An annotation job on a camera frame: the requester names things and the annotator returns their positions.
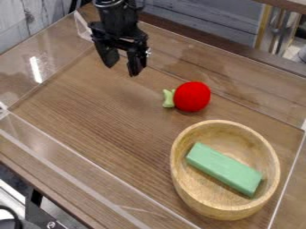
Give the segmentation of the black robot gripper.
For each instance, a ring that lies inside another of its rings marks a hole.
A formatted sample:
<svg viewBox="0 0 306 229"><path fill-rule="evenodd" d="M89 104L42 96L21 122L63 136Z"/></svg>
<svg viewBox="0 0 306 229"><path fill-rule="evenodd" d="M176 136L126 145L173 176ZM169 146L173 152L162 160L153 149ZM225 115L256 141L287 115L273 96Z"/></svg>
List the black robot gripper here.
<svg viewBox="0 0 306 229"><path fill-rule="evenodd" d="M120 49L128 52L130 76L141 74L148 66L149 35L140 28L140 11L136 3L94 3L99 21L89 23L93 41L108 68L120 61Z"/></svg>

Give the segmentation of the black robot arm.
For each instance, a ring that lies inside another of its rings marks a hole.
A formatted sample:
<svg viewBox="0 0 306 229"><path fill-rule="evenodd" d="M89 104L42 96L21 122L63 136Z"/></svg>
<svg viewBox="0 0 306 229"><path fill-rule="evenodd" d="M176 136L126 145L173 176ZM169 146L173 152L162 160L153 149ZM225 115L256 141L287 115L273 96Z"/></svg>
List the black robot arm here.
<svg viewBox="0 0 306 229"><path fill-rule="evenodd" d="M150 51L149 35L138 26L142 7L136 0L94 0L94 5L101 21L91 21L87 26L102 61L112 68L120 61L120 50L125 50L130 76L136 77L148 66Z"/></svg>

